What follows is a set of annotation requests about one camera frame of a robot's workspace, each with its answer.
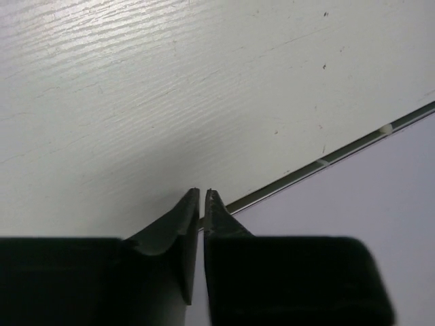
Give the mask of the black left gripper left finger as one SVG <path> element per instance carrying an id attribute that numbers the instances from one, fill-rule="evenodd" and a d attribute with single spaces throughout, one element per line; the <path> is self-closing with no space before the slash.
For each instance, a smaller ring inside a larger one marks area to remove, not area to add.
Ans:
<path id="1" fill-rule="evenodd" d="M 122 238 L 3 237 L 2 325 L 183 325 L 199 190 Z"/>

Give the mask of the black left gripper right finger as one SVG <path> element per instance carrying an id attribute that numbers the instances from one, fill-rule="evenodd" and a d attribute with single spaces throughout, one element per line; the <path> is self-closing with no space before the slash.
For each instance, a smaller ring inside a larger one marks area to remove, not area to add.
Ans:
<path id="1" fill-rule="evenodd" d="M 205 196 L 204 265 L 212 325 L 393 325 L 374 257 L 355 238 L 255 236 Z"/>

